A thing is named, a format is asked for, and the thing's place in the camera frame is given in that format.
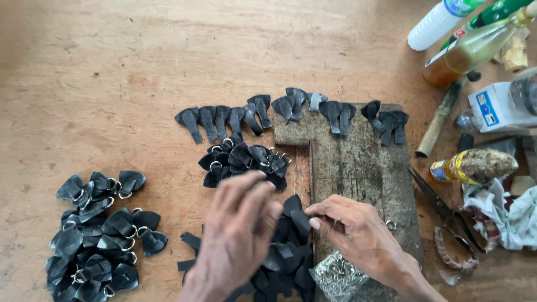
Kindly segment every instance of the blue label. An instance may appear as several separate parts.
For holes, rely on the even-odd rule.
[[[481,110],[481,114],[483,115],[483,119],[485,120],[487,126],[490,127],[499,123],[498,116],[496,115],[496,112],[494,111],[494,108],[490,103],[489,94],[485,91],[476,95],[475,98],[477,100],[477,104],[479,105],[479,109]]]

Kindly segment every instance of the clear plastic bag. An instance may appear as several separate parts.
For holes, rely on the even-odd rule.
[[[349,302],[369,280],[337,250],[309,270],[317,286],[332,302]]]

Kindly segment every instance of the wooden stick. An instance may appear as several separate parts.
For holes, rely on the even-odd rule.
[[[438,135],[444,126],[448,115],[453,110],[459,95],[461,94],[462,87],[466,84],[466,75],[461,76],[455,82],[451,83],[447,89],[446,96],[438,109],[434,112],[433,119],[423,135],[421,143],[419,143],[418,149],[416,149],[416,155],[420,157],[428,158],[431,154],[431,150],[438,139]]]

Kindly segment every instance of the plastic bottle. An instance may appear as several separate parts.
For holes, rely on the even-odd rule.
[[[408,34],[407,42],[415,51],[424,51],[448,33],[460,19],[486,0],[443,0]]]
[[[515,31],[531,23],[536,15],[537,0],[506,19],[465,34],[425,64],[423,78],[437,88],[451,84],[461,75],[490,61]]]
[[[495,177],[510,175],[518,169],[517,160],[494,149],[469,149],[449,160],[434,162],[431,174],[442,182],[484,184]]]
[[[467,32],[505,19],[522,6],[527,6],[531,2],[532,0],[498,0],[490,4],[489,7],[482,11],[479,15],[466,22],[461,29],[454,32],[451,37],[447,39],[444,44],[442,44],[440,50],[448,47],[451,43],[455,42]]]

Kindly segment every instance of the wrist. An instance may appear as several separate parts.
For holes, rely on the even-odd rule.
[[[185,273],[187,275],[179,295],[180,302],[222,302],[231,294],[228,289],[212,282],[207,273],[197,265]]]

